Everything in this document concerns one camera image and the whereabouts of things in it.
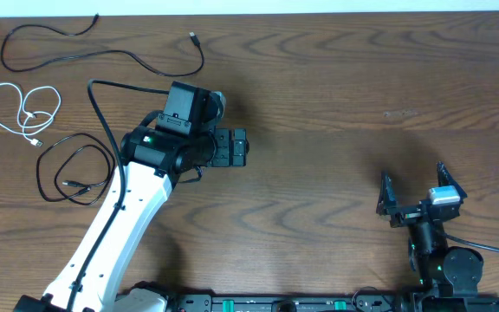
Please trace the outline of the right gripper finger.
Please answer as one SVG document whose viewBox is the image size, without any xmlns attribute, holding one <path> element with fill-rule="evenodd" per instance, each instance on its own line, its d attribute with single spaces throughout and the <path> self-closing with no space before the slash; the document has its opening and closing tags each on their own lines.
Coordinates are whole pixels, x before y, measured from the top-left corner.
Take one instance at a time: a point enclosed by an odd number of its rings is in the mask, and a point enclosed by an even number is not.
<svg viewBox="0 0 499 312">
<path fill-rule="evenodd" d="M 376 213 L 380 216 L 392 215 L 398 205 L 398 200 L 392 187 L 392 179 L 388 176 L 387 172 L 382 172 Z"/>
<path fill-rule="evenodd" d="M 437 182 L 439 186 L 454 186 L 460 199 L 466 199 L 467 193 L 465 190 L 453 179 L 447 167 L 442 161 L 437 162 Z"/>
</svg>

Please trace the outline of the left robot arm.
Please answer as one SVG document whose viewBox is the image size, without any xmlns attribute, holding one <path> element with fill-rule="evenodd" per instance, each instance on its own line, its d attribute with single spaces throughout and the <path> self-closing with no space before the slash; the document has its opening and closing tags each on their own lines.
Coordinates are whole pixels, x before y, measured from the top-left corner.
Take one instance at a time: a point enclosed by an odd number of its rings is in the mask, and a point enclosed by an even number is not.
<svg viewBox="0 0 499 312">
<path fill-rule="evenodd" d="M 93 223 L 42 297 L 22 296 L 16 311 L 113 310 L 126 268 L 180 176 L 245 166 L 246 132 L 219 127 L 226 107 L 221 92 L 175 81 L 166 96 L 164 109 L 111 143 L 117 166 Z"/>
</svg>

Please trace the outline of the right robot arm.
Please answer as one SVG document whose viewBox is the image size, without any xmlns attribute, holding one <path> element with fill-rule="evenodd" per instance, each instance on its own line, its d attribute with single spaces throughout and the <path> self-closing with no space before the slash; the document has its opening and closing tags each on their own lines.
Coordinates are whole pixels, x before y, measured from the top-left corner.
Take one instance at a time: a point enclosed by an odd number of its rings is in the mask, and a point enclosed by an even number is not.
<svg viewBox="0 0 499 312">
<path fill-rule="evenodd" d="M 467 198 L 444 163 L 437 163 L 437 186 L 416 205 L 400 205 L 392 179 L 381 173 L 376 213 L 389 218 L 392 228 L 409 231 L 408 257 L 419 274 L 419 285 L 403 288 L 393 303 L 395 311 L 466 311 L 468 300 L 478 295 L 483 273 L 480 253 L 450 247 L 444 223 L 459 216 Z"/>
</svg>

